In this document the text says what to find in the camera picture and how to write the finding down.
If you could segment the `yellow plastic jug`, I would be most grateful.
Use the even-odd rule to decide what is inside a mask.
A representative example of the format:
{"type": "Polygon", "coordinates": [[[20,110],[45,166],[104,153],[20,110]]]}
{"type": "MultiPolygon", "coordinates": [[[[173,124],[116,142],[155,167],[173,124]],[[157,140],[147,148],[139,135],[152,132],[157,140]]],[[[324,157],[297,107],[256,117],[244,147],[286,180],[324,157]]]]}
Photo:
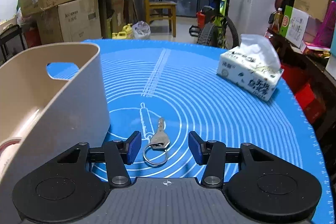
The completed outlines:
{"type": "Polygon", "coordinates": [[[133,35],[132,24],[127,24],[123,26],[120,32],[112,33],[112,39],[125,40],[125,39],[133,39],[133,38],[134,38],[134,35],[133,35]]]}

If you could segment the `white chest freezer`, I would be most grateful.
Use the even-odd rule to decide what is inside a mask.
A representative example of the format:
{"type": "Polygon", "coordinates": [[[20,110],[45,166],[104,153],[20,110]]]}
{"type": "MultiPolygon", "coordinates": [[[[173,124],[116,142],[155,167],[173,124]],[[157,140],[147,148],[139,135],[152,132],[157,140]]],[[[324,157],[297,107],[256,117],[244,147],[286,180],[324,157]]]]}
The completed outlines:
{"type": "Polygon", "coordinates": [[[228,17],[239,34],[264,35],[275,0],[230,0],[228,17]]]}

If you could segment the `beige plastic storage bin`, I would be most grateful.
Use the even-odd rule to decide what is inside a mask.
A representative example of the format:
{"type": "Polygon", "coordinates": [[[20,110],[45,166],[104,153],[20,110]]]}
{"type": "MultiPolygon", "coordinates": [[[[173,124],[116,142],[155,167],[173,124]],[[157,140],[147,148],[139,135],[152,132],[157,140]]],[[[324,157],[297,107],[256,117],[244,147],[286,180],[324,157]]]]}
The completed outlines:
{"type": "Polygon", "coordinates": [[[102,144],[110,126],[100,47],[53,43],[1,66],[1,143],[22,141],[1,176],[1,223],[19,223],[15,184],[69,147],[102,144]]]}

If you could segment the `clear plastic bag on floor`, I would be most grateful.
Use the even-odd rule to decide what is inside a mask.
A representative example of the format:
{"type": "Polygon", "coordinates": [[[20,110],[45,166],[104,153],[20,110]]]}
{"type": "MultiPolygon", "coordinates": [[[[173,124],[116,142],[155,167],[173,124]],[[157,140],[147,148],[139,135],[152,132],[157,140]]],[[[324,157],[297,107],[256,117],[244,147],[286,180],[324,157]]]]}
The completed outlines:
{"type": "Polygon", "coordinates": [[[150,26],[144,22],[137,22],[132,26],[133,37],[136,40],[148,40],[151,35],[150,26]]]}

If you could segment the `blue silicone baking mat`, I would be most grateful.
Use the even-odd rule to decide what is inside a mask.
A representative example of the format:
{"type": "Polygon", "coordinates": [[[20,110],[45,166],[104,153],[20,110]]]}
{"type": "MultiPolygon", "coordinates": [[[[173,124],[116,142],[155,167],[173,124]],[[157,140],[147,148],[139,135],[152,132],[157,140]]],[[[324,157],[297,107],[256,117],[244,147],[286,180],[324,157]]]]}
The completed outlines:
{"type": "Polygon", "coordinates": [[[170,145],[167,152],[148,151],[162,166],[137,155],[127,166],[131,178],[201,178],[188,148],[188,134],[228,147],[252,143],[310,172],[322,185],[314,223],[333,223],[334,204],[322,151],[311,124],[290,88],[281,80],[271,99],[262,101],[217,75],[222,50],[156,40],[97,41],[111,128],[106,140],[142,133],[147,144],[160,117],[170,145]]]}

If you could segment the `clear packing tape roll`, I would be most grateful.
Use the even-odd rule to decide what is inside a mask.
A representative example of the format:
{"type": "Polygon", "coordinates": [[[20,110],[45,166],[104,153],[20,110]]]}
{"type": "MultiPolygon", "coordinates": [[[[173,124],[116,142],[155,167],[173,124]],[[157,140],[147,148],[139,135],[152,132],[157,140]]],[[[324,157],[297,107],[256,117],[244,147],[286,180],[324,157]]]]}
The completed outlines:
{"type": "Polygon", "coordinates": [[[4,174],[6,166],[18,150],[22,138],[14,137],[6,139],[1,143],[1,176],[4,174]]]}

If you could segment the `black metal shelf rack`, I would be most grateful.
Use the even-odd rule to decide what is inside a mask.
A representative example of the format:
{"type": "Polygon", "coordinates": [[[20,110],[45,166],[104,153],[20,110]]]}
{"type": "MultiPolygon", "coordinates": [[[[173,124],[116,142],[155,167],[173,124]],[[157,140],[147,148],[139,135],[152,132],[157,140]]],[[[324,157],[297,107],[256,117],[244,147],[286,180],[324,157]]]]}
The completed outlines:
{"type": "Polygon", "coordinates": [[[20,25],[10,25],[1,32],[1,65],[26,49],[20,25]]]}

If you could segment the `green white carton box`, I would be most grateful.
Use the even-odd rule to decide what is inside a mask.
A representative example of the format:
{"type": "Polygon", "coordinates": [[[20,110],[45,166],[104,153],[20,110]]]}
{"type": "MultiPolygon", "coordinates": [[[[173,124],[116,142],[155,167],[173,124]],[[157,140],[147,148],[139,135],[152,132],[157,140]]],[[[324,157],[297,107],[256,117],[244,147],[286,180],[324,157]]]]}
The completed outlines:
{"type": "Polygon", "coordinates": [[[306,31],[309,14],[286,5],[279,34],[299,48],[306,31]]]}

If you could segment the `silver key with ring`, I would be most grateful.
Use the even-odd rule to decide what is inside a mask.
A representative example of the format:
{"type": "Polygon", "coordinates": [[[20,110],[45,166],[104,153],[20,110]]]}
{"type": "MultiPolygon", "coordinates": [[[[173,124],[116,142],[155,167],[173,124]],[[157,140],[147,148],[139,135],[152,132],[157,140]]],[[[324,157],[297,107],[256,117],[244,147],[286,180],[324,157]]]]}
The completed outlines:
{"type": "Polygon", "coordinates": [[[149,144],[143,149],[143,159],[152,166],[161,166],[164,165],[169,158],[167,148],[170,145],[170,139],[167,133],[165,133],[165,119],[163,117],[158,120],[158,127],[155,134],[150,139],[149,144]],[[152,149],[154,151],[163,151],[165,155],[165,159],[161,162],[154,162],[147,158],[147,150],[152,149]]]}

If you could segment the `large wrapped cardboard box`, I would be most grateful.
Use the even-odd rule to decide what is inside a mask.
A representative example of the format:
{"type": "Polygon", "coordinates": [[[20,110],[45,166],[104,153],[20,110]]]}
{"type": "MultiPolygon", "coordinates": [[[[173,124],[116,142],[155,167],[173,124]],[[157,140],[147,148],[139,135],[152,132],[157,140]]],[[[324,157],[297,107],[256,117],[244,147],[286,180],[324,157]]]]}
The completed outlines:
{"type": "Polygon", "coordinates": [[[35,15],[42,44],[100,39],[98,0],[75,0],[35,15]]]}

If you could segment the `wooden chair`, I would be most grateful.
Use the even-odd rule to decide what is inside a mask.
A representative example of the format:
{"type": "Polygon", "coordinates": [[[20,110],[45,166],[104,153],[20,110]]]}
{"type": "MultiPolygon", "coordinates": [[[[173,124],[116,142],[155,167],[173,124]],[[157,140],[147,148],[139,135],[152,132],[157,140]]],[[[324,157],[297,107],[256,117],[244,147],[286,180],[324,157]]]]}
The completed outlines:
{"type": "Polygon", "coordinates": [[[168,20],[169,22],[169,31],[172,33],[173,37],[176,37],[177,34],[177,4],[172,1],[158,1],[150,2],[149,0],[143,0],[144,9],[145,9],[145,22],[150,24],[155,20],[168,20]],[[168,14],[152,14],[154,10],[167,9],[168,14]]]}

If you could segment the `white tissue pack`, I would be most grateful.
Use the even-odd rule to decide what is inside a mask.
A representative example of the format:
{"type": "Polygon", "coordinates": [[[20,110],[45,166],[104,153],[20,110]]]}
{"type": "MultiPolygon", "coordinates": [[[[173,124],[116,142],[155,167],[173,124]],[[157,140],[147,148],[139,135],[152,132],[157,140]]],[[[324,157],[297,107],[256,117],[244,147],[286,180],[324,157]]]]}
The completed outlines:
{"type": "Polygon", "coordinates": [[[220,55],[217,75],[261,100],[270,100],[284,72],[270,40],[242,34],[241,44],[220,55]]]}

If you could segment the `green black bicycle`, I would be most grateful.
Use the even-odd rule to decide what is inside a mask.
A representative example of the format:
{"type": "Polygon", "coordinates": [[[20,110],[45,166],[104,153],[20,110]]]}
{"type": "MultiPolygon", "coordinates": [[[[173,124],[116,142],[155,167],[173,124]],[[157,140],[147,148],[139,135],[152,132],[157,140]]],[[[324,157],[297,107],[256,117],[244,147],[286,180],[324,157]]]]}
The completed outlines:
{"type": "Polygon", "coordinates": [[[197,44],[217,48],[227,47],[227,31],[231,33],[232,47],[241,43],[240,35],[228,16],[228,0],[213,0],[214,7],[203,6],[197,13],[197,26],[189,28],[189,34],[197,38],[197,44]]]}

